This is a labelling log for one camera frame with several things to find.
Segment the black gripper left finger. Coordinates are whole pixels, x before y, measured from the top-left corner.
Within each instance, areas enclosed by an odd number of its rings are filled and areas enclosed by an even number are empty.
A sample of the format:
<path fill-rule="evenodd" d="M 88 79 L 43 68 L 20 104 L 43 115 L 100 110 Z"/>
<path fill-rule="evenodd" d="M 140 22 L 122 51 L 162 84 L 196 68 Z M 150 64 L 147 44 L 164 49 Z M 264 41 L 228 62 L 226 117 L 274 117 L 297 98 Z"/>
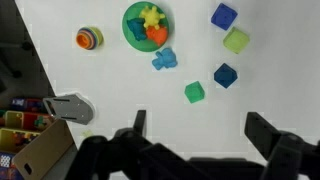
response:
<path fill-rule="evenodd" d="M 134 121 L 133 129 L 140 135 L 144 136 L 146 134 L 146 110 L 138 110 Z"/>

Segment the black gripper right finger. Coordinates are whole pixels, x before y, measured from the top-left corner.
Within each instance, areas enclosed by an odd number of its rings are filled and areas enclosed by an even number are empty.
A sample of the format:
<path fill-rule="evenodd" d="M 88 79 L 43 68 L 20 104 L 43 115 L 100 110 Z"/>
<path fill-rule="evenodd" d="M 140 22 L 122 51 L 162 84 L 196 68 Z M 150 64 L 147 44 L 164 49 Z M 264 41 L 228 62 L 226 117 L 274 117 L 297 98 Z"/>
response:
<path fill-rule="evenodd" d="M 281 133 L 257 112 L 248 112 L 244 133 L 264 159 L 268 159 Z"/>

